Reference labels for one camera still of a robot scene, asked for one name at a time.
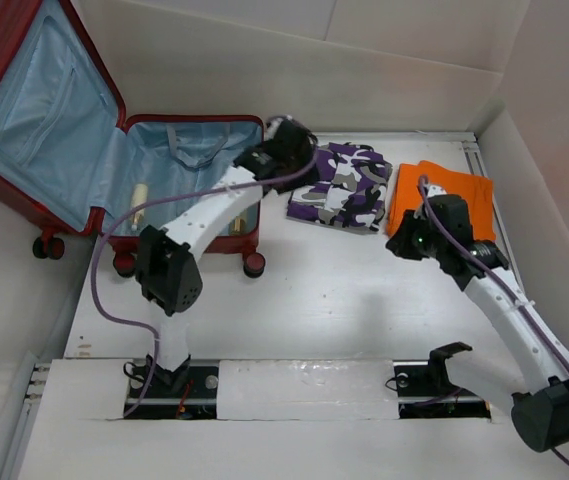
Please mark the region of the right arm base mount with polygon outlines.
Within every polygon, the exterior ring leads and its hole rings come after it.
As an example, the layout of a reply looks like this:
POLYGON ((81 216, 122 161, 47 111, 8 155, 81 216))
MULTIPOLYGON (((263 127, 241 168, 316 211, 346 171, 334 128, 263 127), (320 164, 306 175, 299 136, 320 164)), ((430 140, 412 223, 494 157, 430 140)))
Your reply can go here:
POLYGON ((402 420, 492 418, 490 405, 472 392, 436 386, 426 361, 395 362, 384 386, 397 395, 402 420))

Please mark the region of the cream pump lotion bottle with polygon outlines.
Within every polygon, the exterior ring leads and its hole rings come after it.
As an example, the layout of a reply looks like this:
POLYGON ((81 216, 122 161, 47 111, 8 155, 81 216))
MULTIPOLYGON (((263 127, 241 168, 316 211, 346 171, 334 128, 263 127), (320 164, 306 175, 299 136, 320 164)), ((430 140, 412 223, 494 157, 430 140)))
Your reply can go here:
POLYGON ((137 232, 144 220, 145 209, 138 207, 144 204, 148 199, 148 185, 144 183, 138 183, 134 186, 130 209, 135 210, 135 212, 129 217, 129 225, 132 232, 137 232))

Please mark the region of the cream bottle gold cap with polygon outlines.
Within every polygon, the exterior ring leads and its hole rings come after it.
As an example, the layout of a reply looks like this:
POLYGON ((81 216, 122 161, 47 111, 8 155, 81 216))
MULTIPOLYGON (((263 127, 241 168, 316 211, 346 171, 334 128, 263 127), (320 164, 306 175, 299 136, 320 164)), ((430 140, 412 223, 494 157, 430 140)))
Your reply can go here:
POLYGON ((247 231, 247 212, 244 211, 236 216, 229 225, 230 236, 242 236, 247 231))

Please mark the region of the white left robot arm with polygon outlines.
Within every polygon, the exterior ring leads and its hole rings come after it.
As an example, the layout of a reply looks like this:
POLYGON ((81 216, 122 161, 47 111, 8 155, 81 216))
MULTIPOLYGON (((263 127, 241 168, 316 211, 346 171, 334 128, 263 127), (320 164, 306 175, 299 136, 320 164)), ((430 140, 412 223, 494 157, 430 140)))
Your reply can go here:
POLYGON ((135 280, 142 296, 162 314, 150 354, 152 384, 165 396, 186 387, 190 353, 188 324, 170 319, 192 307, 203 289, 198 262, 231 221, 258 204, 268 193, 290 192, 317 176, 317 137, 290 116, 275 118, 261 143, 246 148, 211 191, 174 220, 147 226, 139 236, 135 280))

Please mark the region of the orange garment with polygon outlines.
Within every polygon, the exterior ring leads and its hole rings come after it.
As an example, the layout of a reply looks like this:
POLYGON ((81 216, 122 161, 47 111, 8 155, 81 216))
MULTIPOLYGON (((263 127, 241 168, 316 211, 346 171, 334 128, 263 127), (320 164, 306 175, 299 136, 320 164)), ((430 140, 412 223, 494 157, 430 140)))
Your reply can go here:
POLYGON ((459 195, 467 202, 476 239, 496 240, 493 230, 493 182, 485 177, 448 170, 426 160, 417 165, 403 163, 399 166, 386 227, 389 237, 399 229, 404 213, 420 205, 417 185, 422 175, 447 193, 459 195))

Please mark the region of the purple camouflage garment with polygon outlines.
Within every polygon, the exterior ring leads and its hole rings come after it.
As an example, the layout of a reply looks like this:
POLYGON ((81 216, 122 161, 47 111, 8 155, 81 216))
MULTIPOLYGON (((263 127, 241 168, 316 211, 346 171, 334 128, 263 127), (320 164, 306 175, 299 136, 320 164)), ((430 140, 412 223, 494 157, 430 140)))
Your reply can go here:
POLYGON ((385 217, 393 166, 368 145, 333 143, 318 149, 318 179, 295 190, 287 217, 358 233, 376 233, 385 217))

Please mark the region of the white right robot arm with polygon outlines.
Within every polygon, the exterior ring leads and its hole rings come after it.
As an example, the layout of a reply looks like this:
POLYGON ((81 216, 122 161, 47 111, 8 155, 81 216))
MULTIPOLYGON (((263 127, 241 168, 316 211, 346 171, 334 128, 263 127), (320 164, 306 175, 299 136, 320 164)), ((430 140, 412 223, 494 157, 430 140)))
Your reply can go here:
POLYGON ((429 354, 426 381, 437 393, 467 389, 510 416, 533 451, 569 442, 569 351, 519 288, 506 257, 473 234, 466 202, 439 194, 404 212, 386 247, 406 260, 434 259, 474 303, 518 366, 507 373, 473 359, 458 341, 429 354))

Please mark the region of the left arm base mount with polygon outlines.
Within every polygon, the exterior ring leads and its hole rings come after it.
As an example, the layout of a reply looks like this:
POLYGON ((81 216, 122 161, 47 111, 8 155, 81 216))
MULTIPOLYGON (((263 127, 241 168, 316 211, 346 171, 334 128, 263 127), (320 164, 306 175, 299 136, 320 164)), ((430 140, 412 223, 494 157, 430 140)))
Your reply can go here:
POLYGON ((154 379, 146 395, 125 420, 214 420, 217 418, 219 367, 194 365, 178 388, 154 379))

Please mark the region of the red hard-shell suitcase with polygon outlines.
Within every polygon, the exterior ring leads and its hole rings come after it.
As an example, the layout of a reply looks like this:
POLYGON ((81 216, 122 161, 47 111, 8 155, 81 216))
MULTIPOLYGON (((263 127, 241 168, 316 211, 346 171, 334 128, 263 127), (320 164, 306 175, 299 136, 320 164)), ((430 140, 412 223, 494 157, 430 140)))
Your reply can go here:
POLYGON ((187 210, 263 137, 251 115, 128 115, 68 1, 0 1, 0 201, 39 228, 33 254, 59 259, 64 235, 110 233, 116 272, 138 235, 187 210), (133 188, 148 185, 132 232, 133 188))

